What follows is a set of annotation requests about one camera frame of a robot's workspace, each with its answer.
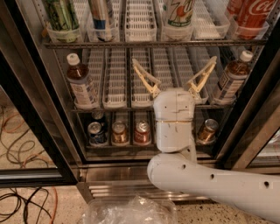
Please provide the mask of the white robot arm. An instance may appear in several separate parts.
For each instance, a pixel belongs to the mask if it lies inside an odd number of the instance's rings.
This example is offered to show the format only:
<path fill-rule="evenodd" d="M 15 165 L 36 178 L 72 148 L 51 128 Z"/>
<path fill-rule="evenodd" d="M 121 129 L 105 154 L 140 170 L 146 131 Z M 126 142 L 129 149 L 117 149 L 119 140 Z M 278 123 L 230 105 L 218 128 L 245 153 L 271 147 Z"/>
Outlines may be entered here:
<path fill-rule="evenodd" d="M 230 205 L 265 220 L 280 222 L 280 177 L 242 171 L 209 168 L 197 163 L 193 136 L 196 98 L 214 70 L 213 56 L 195 74 L 198 84 L 189 80 L 182 87 L 161 91 L 161 81 L 148 73 L 136 59 L 135 72 L 154 98 L 157 148 L 147 166 L 150 182 L 157 188 L 173 193 L 202 196 Z"/>

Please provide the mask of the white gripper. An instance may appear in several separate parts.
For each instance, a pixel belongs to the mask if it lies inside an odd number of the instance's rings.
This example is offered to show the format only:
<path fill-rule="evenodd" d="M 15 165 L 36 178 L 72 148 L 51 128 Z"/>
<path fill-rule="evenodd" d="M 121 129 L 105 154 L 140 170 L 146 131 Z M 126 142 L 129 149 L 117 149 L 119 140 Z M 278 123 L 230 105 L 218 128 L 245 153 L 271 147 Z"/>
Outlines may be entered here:
<path fill-rule="evenodd" d="M 200 91 L 214 70 L 217 57 L 213 56 L 205 66 L 187 83 L 188 92 L 183 88 L 169 88 L 160 93 L 161 81 L 148 73 L 136 59 L 132 60 L 138 77 L 154 99 L 153 108 L 157 121 L 186 122 L 194 117 L 195 101 L 200 99 Z"/>

